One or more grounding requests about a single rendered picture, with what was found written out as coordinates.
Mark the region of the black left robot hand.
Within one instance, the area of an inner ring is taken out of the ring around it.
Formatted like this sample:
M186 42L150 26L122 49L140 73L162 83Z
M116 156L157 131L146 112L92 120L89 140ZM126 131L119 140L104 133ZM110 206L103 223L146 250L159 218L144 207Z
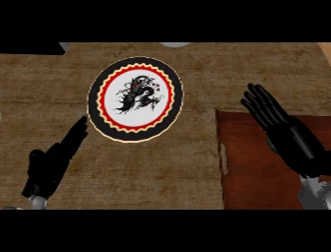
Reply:
M54 193L63 174L86 137L86 117L82 116L70 127L61 141L48 150L32 150L29 154L27 182L21 195L48 199Z

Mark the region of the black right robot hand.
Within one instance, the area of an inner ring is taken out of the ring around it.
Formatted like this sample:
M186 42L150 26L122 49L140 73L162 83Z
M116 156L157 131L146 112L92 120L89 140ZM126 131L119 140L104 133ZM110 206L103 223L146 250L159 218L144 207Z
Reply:
M246 85L240 98L260 125L276 154L301 178L331 176L331 151L326 151L301 121L288 115L261 85Z

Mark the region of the reddish-brown tray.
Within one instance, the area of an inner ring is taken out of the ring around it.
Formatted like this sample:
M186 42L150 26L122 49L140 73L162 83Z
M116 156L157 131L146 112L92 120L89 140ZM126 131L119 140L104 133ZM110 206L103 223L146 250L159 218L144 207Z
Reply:
M215 111L223 207L227 210L300 210L298 175L271 152L248 113Z

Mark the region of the black-rimmed dragon print plate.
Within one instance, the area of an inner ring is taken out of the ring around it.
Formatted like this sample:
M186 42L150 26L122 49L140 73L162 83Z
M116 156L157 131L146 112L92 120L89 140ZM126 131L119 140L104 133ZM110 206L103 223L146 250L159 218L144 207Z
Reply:
M157 59L134 56L112 63L86 94L86 115L97 132L119 143L141 143L171 128L183 108L183 84Z

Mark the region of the black appliance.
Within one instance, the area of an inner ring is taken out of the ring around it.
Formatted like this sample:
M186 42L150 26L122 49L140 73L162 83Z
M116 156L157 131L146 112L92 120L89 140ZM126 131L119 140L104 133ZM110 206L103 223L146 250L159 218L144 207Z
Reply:
M2 54L63 55L67 42L0 42Z

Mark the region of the pale grey round object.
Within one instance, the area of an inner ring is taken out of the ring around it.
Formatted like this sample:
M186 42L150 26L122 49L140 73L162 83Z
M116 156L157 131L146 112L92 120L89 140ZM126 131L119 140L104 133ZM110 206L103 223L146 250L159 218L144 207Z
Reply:
M180 48L188 45L188 42L159 42L165 47Z

